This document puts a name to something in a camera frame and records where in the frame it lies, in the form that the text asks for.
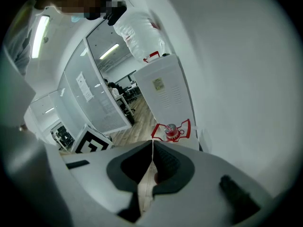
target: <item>ceiling light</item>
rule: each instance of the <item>ceiling light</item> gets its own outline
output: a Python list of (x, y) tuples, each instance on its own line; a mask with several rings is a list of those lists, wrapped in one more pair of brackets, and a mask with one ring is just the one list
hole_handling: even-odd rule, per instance
[(49, 111), (52, 111), (53, 110), (53, 108), (51, 108), (50, 110), (47, 110), (45, 113), (48, 113)]
[(49, 16), (43, 15), (40, 18), (38, 28), (36, 31), (36, 35), (35, 35), (35, 39), (34, 39), (32, 58), (38, 58), (38, 56), (39, 56), (41, 42), (43, 39), (43, 35), (45, 32), (46, 26), (48, 24), (48, 21), (49, 21)]
[(105, 54), (100, 57), (100, 59), (103, 60), (108, 54), (110, 54), (118, 46), (119, 46), (119, 44), (115, 44), (112, 48), (110, 48), (108, 51), (106, 51)]
[(84, 51), (82, 52), (82, 54), (80, 56), (85, 56), (87, 53), (87, 49), (85, 48)]

